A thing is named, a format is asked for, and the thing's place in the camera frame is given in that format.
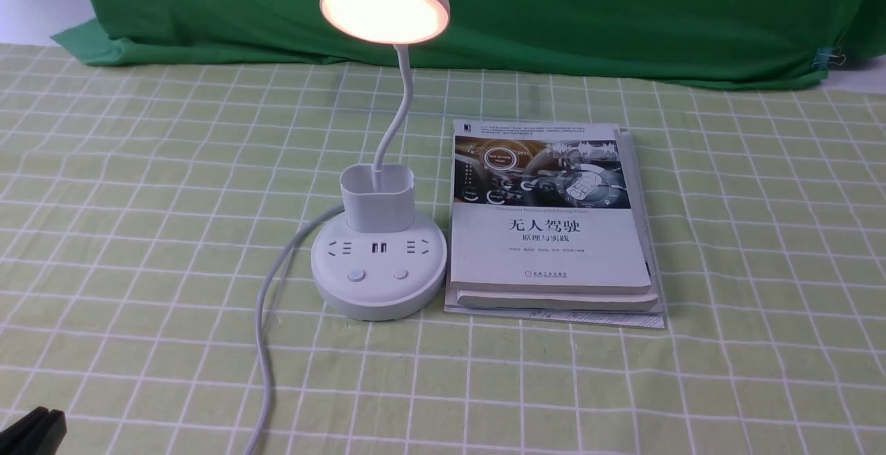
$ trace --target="green checkered tablecloth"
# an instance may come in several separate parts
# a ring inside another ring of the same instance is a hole
[[[886,453],[886,98],[422,71],[390,159],[449,220],[454,118],[633,131],[669,329],[359,323],[302,249],[266,454]],[[94,69],[0,46],[0,418],[62,455],[238,454],[253,302],[399,104],[395,70]]]

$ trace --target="publisher logo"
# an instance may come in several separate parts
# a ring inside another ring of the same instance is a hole
[[[525,271],[526,278],[569,278],[565,271]]]

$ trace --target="white cable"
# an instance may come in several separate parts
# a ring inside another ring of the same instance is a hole
[[[282,264],[285,262],[286,257],[289,256],[289,253],[293,252],[298,248],[298,245],[307,237],[307,234],[314,230],[317,225],[322,224],[322,222],[332,218],[332,216],[338,215],[342,211],[345,210],[345,207],[342,205],[333,206],[333,208],[329,208],[319,216],[308,222],[307,225],[304,225],[300,230],[295,233],[295,237],[290,240],[286,247],[282,248],[282,253],[280,253],[280,257],[274,262],[274,266],[272,266],[271,271],[268,273],[268,276],[265,276],[265,281],[262,283],[262,288],[259,289],[259,299],[255,304],[255,347],[257,348],[257,353],[259,354],[259,367],[262,368],[262,383],[264,385],[264,391],[262,394],[262,411],[259,414],[259,421],[255,425],[255,430],[253,431],[252,437],[249,438],[249,443],[246,446],[246,451],[244,451],[244,455],[256,455],[256,448],[259,445],[259,439],[262,437],[262,431],[265,429],[265,424],[268,423],[268,417],[271,411],[271,402],[274,400],[274,373],[271,370],[270,366],[270,357],[268,352],[268,345],[265,344],[265,332],[262,325],[263,313],[265,307],[265,296],[268,295],[268,290],[271,287],[271,284],[274,283],[274,276],[276,272],[279,271]]]
[[[403,78],[403,100],[399,103],[399,109],[393,116],[393,121],[382,136],[382,142],[379,143],[379,149],[376,151],[376,158],[372,161],[372,189],[374,192],[385,192],[382,190],[382,161],[385,161],[385,152],[390,145],[390,140],[396,135],[399,126],[406,120],[406,114],[409,112],[409,105],[412,104],[412,73],[409,72],[409,50],[406,45],[393,45],[397,51],[397,63],[399,64],[399,75]]]

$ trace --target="power button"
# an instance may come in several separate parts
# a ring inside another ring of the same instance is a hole
[[[366,278],[366,272],[360,268],[354,268],[347,273],[347,279],[352,282],[359,282]]]

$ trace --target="black object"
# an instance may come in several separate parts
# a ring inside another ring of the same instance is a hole
[[[66,434],[63,411],[37,407],[0,433],[0,455],[55,455]]]

